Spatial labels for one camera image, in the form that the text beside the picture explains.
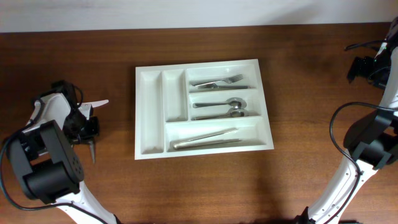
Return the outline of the white plastic knife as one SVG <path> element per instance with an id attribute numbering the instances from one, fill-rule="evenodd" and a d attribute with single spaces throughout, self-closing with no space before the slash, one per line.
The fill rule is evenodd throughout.
<path id="1" fill-rule="evenodd" d="M 109 103 L 109 100 L 100 100 L 100 101 L 92 101 L 92 102 L 90 102 L 90 105 L 93 108 L 97 108 L 97 107 L 100 107 L 100 106 L 104 106 L 104 105 L 106 105 L 108 103 Z"/>

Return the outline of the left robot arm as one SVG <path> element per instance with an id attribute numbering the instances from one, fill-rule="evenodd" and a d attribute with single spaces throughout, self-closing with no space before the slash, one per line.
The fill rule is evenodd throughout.
<path id="1" fill-rule="evenodd" d="M 1 157 L 11 163 L 25 196 L 43 203 L 35 211 L 59 208 L 75 223 L 120 222 L 89 191 L 74 151 L 85 144 L 95 155 L 99 121 L 93 110 L 108 102 L 84 102 L 82 90 L 64 80 L 33 98 L 31 117 L 5 140 Z"/>

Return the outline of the small metal teaspoon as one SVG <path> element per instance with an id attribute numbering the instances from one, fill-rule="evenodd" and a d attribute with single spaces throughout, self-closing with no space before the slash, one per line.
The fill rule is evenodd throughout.
<path id="1" fill-rule="evenodd" d="M 94 141 L 94 140 L 88 141 L 88 145 L 89 145 L 89 148 L 90 148 L 91 159 L 92 159 L 93 163 L 95 163 L 95 162 L 96 162 L 96 146 L 95 146 L 95 141 Z"/>

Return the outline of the long metal fork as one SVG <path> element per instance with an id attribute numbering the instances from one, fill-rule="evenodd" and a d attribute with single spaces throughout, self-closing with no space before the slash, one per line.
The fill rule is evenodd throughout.
<path id="1" fill-rule="evenodd" d="M 198 87 L 200 90 L 239 90 L 239 89 L 249 89 L 250 86 L 247 85 L 238 85 L 238 86 L 229 86 L 229 85 L 217 85 L 216 83 L 210 83 L 206 85 L 201 85 Z"/>

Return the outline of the metal tablespoon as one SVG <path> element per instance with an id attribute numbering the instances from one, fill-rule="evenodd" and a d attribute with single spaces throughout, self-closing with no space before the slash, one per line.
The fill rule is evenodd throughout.
<path id="1" fill-rule="evenodd" d="M 194 103 L 193 108 L 204 108 L 209 106 L 222 106 L 228 105 L 234 109 L 245 108 L 247 107 L 247 103 L 242 98 L 229 98 L 223 102 L 217 103 Z"/>
<path id="2" fill-rule="evenodd" d="M 223 118 L 240 118 L 249 116 L 249 111 L 242 108 L 231 108 L 225 114 L 211 115 L 211 116 L 197 116 L 194 117 L 194 121 L 205 120 L 205 119 L 223 119 Z"/>

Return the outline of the short metal fork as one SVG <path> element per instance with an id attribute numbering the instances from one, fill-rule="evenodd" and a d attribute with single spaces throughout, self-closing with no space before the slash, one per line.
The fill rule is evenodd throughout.
<path id="1" fill-rule="evenodd" d="M 219 79 L 214 79 L 214 80 L 201 80 L 201 81 L 194 81 L 194 82 L 189 82 L 188 84 L 193 87 L 201 88 L 204 86 L 210 86 L 213 84 L 217 83 L 226 83 L 226 84 L 233 84 L 236 83 L 244 78 L 244 75 L 242 73 L 231 76 L 231 77 L 225 77 L 225 78 L 219 78 Z"/>

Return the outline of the metal serving tongs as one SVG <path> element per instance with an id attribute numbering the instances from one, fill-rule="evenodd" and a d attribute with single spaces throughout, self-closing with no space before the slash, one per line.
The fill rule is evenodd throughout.
<path id="1" fill-rule="evenodd" d="M 195 147 L 202 147 L 202 146 L 212 146 L 216 144 L 227 144 L 232 142 L 240 142 L 241 139 L 239 138 L 221 138 L 226 134 L 235 133 L 238 129 L 237 128 L 229 128 L 224 129 L 221 131 L 216 131 L 208 134 L 202 134 L 199 136 L 193 136 L 186 139 L 180 139 L 177 141 L 173 141 L 170 143 L 171 148 L 176 151 L 181 151 L 185 149 L 195 148 Z"/>

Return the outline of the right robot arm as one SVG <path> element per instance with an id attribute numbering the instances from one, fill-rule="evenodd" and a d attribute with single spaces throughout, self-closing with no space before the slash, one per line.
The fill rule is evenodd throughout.
<path id="1" fill-rule="evenodd" d="M 359 189 L 378 170 L 397 161 L 397 20 L 391 22 L 386 37 L 360 44 L 347 50 L 367 47 L 375 50 L 374 57 L 356 57 L 347 74 L 352 82 L 365 78 L 372 86 L 384 91 L 378 105 L 360 102 L 372 112 L 351 125 L 343 145 L 338 145 L 333 133 L 330 139 L 343 158 L 338 170 L 322 196 L 294 223 L 339 223 L 341 215 Z"/>

